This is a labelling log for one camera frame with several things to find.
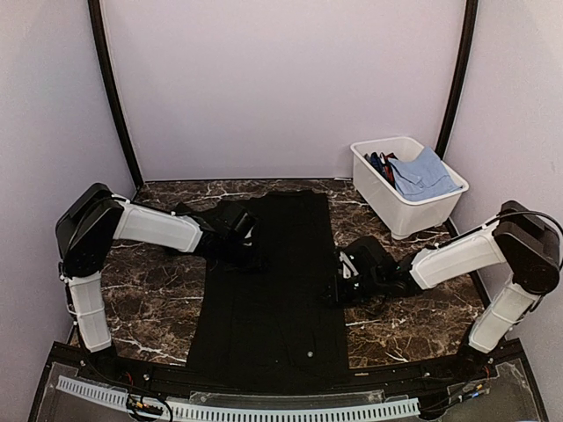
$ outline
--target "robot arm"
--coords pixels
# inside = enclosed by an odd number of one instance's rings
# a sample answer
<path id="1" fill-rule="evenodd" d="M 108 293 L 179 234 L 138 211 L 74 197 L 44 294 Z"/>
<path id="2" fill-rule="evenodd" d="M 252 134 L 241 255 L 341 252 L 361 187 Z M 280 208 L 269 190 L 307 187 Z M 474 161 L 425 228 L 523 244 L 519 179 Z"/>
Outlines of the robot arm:
<path id="1" fill-rule="evenodd" d="M 62 216 L 55 230 L 69 312 L 77 320 L 86 348 L 98 352 L 112 343 L 100 280 L 113 240 L 158 244 L 247 266 L 252 260 L 248 239 L 255 222 L 234 203 L 220 209 L 213 219 L 204 219 L 136 205 L 113 195 L 105 185 L 92 185 Z"/>
<path id="2" fill-rule="evenodd" d="M 559 237 L 529 210 L 510 201 L 489 223 L 399 263 L 373 237 L 350 244 L 340 261 L 347 277 L 334 293 L 340 304 L 372 295 L 417 295 L 458 275 L 508 263 L 512 273 L 507 283 L 469 332 L 469 346 L 489 353 L 530 308 L 557 287 Z"/>

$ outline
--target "black garment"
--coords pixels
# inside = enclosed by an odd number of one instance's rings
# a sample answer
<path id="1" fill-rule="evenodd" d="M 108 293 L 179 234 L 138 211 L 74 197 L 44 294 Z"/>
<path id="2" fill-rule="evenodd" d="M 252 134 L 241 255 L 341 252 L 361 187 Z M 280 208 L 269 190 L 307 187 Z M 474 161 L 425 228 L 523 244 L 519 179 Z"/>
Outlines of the black garment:
<path id="1" fill-rule="evenodd" d="M 393 175 L 393 169 L 389 163 L 389 158 L 397 159 L 394 153 L 385 155 L 383 152 L 380 154 L 372 152 L 371 155 L 366 154 L 363 157 L 385 180 L 387 180 L 387 183 L 395 188 L 395 176 Z"/>
<path id="2" fill-rule="evenodd" d="M 321 295 L 337 272 L 328 203 L 313 192 L 240 201 L 259 219 L 267 269 L 208 262 L 187 367 L 246 391 L 303 394 L 347 372 L 344 315 Z"/>

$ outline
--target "plastic storage box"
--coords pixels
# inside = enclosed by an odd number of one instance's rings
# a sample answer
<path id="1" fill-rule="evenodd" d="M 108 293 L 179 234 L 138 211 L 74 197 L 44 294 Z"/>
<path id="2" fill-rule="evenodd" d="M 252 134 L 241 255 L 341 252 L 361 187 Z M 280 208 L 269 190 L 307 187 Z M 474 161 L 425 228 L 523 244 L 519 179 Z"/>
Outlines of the plastic storage box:
<path id="1" fill-rule="evenodd" d="M 350 148 L 354 152 L 354 186 L 391 230 L 394 239 L 404 239 L 417 231 L 443 224 L 461 194 L 469 189 L 467 181 L 444 163 L 454 182 L 462 186 L 461 189 L 429 200 L 406 200 L 363 156 L 372 152 L 394 152 L 401 161 L 413 161 L 423 150 L 422 145 L 413 138 L 397 137 L 357 142 Z"/>

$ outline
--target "lavender wall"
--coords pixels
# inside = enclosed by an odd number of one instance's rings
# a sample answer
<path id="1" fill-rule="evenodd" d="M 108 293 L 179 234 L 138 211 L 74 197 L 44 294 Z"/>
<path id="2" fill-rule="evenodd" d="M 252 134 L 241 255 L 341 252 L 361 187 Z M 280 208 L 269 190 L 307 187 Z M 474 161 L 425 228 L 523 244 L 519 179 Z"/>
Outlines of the lavender wall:
<path id="1" fill-rule="evenodd" d="M 70 320 L 55 222 L 92 182 L 133 184 L 77 0 L 0 2 L 0 420 L 27 420 Z"/>
<path id="2" fill-rule="evenodd" d="M 105 0 L 146 179 L 350 176 L 348 146 L 434 144 L 464 2 Z"/>
<path id="3" fill-rule="evenodd" d="M 480 2 L 446 161 L 471 185 L 454 221 L 469 229 L 505 200 L 563 222 L 563 3 Z M 485 272 L 494 294 L 506 271 Z M 563 420 L 563 287 L 520 324 L 551 420 Z"/>

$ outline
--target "marble surface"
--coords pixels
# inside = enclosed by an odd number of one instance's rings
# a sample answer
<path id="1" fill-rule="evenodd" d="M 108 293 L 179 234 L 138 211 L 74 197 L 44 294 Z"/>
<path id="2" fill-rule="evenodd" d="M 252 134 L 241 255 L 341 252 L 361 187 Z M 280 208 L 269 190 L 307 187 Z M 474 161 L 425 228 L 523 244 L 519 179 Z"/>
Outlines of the marble surface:
<path id="1" fill-rule="evenodd" d="M 346 180 L 184 181 L 146 184 L 136 200 L 170 210 L 180 201 L 196 210 L 221 199 L 242 200 L 273 190 L 326 193 L 334 242 L 345 246 L 373 235 L 395 259 L 449 238 L 444 227 L 397 241 Z M 183 365 L 204 294 L 205 261 L 168 256 L 162 248 L 116 243 L 103 270 L 107 321 L 121 356 Z M 378 300 L 346 309 L 350 367 L 388 365 L 452 354 L 477 314 L 479 295 L 461 276 L 423 295 Z"/>

